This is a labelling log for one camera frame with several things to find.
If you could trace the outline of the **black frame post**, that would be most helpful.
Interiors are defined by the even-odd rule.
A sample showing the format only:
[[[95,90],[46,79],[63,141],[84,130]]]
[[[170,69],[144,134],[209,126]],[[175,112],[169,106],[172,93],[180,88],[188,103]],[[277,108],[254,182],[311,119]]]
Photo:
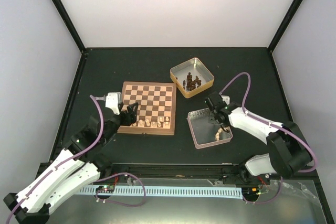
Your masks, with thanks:
[[[303,0],[293,0],[284,16],[282,19],[275,35],[273,36],[269,46],[268,46],[268,51],[270,53],[273,53],[274,50],[276,49],[278,43],[280,42],[282,36],[284,35],[286,29],[288,28],[289,24],[291,23],[292,19],[294,18],[297,10],[299,9],[300,5],[302,4]]]
[[[64,24],[66,25],[71,37],[73,38],[75,44],[77,45],[79,51],[81,53],[86,51],[86,47],[83,44],[63,2],[61,0],[51,0],[52,3],[54,4],[58,14],[60,15],[62,21],[64,22]]]

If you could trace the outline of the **pile of dark chess pieces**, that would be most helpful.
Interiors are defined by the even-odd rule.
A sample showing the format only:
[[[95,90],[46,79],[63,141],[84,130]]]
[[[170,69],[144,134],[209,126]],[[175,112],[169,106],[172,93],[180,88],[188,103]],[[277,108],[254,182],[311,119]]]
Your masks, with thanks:
[[[202,81],[198,76],[193,78],[191,72],[186,76],[186,79],[182,82],[182,87],[186,91],[193,91],[196,88],[199,88],[202,85]]]

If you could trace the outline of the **wooden chess board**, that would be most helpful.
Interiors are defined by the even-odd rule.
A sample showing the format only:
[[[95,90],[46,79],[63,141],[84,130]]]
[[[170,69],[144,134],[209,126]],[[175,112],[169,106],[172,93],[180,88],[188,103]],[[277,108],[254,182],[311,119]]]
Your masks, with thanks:
[[[136,117],[137,126],[122,126],[118,132],[123,134],[174,135],[176,116],[176,84],[158,82],[125,81],[122,87],[122,101],[125,110],[129,104],[139,103]],[[170,118],[170,126],[165,127],[165,117]],[[162,126],[158,127],[159,117],[163,117]],[[147,127],[145,120],[149,119],[151,126]],[[139,127],[139,120],[144,121],[144,127]]]

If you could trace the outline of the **small circuit board left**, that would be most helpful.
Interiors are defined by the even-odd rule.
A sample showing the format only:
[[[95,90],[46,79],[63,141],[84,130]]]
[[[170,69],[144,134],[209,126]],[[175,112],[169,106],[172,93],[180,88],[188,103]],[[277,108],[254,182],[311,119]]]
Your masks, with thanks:
[[[97,193],[111,194],[114,191],[113,185],[100,185],[96,188]]]

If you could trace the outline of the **left black frame post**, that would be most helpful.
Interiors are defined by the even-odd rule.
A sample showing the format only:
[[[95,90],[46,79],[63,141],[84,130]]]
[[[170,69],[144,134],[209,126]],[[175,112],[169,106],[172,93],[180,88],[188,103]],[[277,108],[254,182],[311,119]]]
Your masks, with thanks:
[[[77,45],[79,51],[81,53],[86,51],[86,47],[83,44],[63,2],[61,0],[51,0],[52,3],[54,4],[58,14],[60,15],[62,21],[64,22],[64,24],[66,25],[71,37],[73,38],[75,44]]]

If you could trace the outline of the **right black frame post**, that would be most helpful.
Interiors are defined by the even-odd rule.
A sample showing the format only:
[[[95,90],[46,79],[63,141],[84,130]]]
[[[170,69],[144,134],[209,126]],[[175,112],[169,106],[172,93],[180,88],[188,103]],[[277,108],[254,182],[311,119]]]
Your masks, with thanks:
[[[269,46],[268,46],[268,51],[270,53],[273,53],[274,50],[276,49],[278,43],[280,42],[282,36],[284,35],[286,29],[288,28],[289,24],[291,23],[292,19],[294,18],[297,10],[299,9],[300,5],[302,4],[303,0],[293,0],[284,16],[282,19],[275,35],[273,36]]]

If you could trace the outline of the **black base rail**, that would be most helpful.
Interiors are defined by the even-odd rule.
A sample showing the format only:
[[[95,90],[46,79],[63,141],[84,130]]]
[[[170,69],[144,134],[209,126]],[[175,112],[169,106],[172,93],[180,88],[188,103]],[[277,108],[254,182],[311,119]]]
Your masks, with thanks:
[[[113,164],[111,173],[130,173],[139,178],[204,178],[245,183],[247,174],[238,165]]]

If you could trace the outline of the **gold tin box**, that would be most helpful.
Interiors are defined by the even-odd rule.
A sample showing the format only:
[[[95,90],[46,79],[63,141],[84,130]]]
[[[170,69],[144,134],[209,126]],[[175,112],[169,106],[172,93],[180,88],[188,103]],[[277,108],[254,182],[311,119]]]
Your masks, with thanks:
[[[210,88],[215,80],[213,74],[198,58],[192,58],[171,68],[170,77],[187,99]]]

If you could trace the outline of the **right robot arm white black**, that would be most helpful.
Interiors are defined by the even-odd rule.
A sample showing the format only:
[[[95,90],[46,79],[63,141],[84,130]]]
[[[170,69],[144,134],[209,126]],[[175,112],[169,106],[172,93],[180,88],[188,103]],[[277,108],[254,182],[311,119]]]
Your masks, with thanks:
[[[240,168],[238,176],[243,183],[250,184],[262,174],[290,178],[297,172],[307,172],[305,167],[314,161],[312,150],[296,123],[267,120],[238,103],[226,103],[216,92],[204,102],[209,108],[211,120],[223,129],[240,129],[268,147],[268,153],[251,157]]]

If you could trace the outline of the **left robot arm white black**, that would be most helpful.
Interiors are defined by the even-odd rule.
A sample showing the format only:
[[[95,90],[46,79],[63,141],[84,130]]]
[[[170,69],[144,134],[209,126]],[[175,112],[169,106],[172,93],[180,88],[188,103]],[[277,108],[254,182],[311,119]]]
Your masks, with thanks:
[[[108,109],[108,118],[97,101],[99,117],[89,122],[61,150],[58,157],[25,189],[9,193],[4,203],[11,211],[6,222],[14,217],[18,223],[46,223],[50,215],[82,187],[108,181],[113,174],[112,164],[103,148],[116,135],[119,127],[135,123],[138,103],[117,103],[115,113]]]

